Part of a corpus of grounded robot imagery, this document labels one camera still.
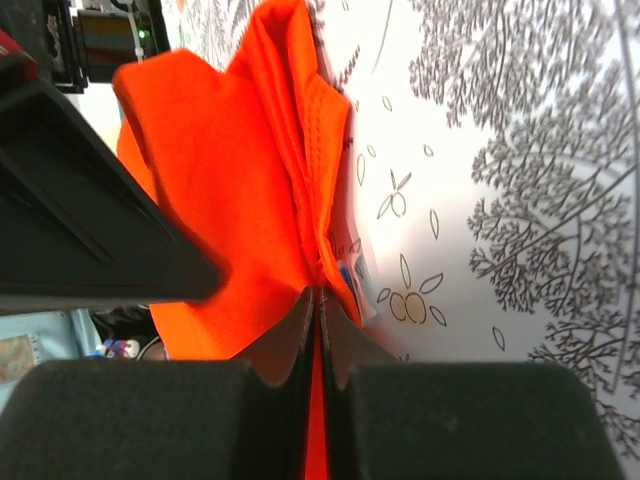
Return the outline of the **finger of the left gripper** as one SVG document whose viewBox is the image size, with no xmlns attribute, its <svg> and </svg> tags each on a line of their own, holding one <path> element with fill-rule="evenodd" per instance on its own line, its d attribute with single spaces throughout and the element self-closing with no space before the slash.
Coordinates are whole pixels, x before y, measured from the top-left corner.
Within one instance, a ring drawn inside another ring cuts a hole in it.
<svg viewBox="0 0 640 480">
<path fill-rule="evenodd" d="M 1 311 L 201 301 L 220 270 L 21 54 L 1 61 Z"/>
</svg>

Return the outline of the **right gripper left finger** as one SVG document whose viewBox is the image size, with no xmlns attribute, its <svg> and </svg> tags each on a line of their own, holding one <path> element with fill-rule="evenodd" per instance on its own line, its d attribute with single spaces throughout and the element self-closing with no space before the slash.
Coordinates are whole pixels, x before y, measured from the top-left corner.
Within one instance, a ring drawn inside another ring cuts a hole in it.
<svg viewBox="0 0 640 480">
<path fill-rule="evenodd" d="M 1 416 L 5 479 L 300 479 L 314 293 L 226 361 L 50 361 Z"/>
</svg>

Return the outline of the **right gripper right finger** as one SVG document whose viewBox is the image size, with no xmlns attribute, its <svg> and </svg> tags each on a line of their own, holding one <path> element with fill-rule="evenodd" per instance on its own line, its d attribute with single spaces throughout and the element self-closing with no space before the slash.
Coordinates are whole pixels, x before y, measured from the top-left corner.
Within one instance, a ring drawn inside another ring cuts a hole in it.
<svg viewBox="0 0 640 480">
<path fill-rule="evenodd" d="M 317 304 L 333 479 L 620 479 L 587 388 L 534 363 L 418 363 Z"/>
</svg>

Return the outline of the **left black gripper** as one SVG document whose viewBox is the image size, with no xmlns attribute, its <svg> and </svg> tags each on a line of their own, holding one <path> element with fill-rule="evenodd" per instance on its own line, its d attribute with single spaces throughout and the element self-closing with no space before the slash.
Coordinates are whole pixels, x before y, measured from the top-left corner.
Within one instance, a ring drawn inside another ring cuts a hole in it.
<svg viewBox="0 0 640 480">
<path fill-rule="evenodd" d="M 24 55 L 63 93 L 109 83 L 120 66 L 169 50 L 159 1 L 1 3 L 1 56 Z"/>
</svg>

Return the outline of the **orange t shirt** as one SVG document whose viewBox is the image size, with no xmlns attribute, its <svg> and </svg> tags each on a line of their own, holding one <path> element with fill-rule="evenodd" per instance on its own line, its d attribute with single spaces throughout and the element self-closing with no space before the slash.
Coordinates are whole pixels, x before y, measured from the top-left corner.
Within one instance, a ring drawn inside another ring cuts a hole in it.
<svg viewBox="0 0 640 480">
<path fill-rule="evenodd" d="M 306 287 L 324 319 L 360 326 L 329 239 L 351 108 L 320 72 L 305 2 L 258 6 L 224 71 L 175 50 L 113 88 L 120 162 L 224 275 L 201 304 L 152 307 L 171 359 L 231 358 Z"/>
</svg>

